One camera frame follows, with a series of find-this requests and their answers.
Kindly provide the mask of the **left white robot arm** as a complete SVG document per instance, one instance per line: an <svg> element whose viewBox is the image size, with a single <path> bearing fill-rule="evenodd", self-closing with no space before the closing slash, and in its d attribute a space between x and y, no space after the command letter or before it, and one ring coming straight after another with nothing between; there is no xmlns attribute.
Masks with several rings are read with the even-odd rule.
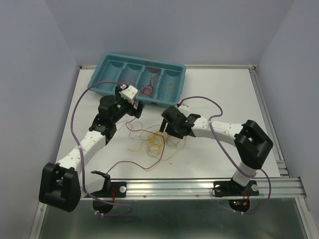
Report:
<svg viewBox="0 0 319 239"><path fill-rule="evenodd" d="M117 131L117 122L125 115L139 118L144 109L144 103L137 101L139 90L132 85L117 85L113 96L100 99L98 113L84 138L78 140L75 133L72 136L76 146L56 163L47 163L43 170L39 189L41 203L72 212L80 199L88 196L110 207L112 201L104 201L90 194L86 188L86 164L104 148Z"/></svg>

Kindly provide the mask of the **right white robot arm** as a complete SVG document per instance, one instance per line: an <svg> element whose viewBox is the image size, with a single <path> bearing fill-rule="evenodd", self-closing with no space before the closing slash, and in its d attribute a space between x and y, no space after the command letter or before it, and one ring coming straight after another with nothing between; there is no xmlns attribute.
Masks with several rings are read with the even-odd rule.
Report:
<svg viewBox="0 0 319 239"><path fill-rule="evenodd" d="M241 163L235 166L236 172L229 182L234 194L241 194L247 189L247 184L262 168L274 145L253 120L243 124L212 121L197 114L185 116L174 106L164 110L161 116L160 132L180 139L186 136L214 139L219 146L224 142L237 149Z"/></svg>

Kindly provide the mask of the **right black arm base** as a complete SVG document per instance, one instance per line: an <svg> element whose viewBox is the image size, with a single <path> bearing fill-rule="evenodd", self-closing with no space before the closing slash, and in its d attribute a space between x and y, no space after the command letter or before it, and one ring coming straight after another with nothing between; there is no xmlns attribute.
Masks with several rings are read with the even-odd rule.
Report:
<svg viewBox="0 0 319 239"><path fill-rule="evenodd" d="M255 180L241 186L231 179L214 182L211 195L216 198L233 197L234 199L228 200L230 208L234 212L244 214L250 209L250 198L259 196L259 190Z"/></svg>

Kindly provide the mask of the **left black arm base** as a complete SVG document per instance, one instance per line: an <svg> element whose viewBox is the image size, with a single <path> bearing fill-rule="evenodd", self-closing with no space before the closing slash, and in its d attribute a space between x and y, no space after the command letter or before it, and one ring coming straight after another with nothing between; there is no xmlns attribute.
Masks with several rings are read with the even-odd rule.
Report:
<svg viewBox="0 0 319 239"><path fill-rule="evenodd" d="M101 182L92 182L88 185L88 193L85 196L93 199L93 210L95 214L102 217L115 217L127 214L131 208L116 201L127 195L127 183L125 181L113 181L108 173L98 170L91 171L91 174L102 177ZM123 213L111 213L115 207L124 207L129 210Z"/></svg>

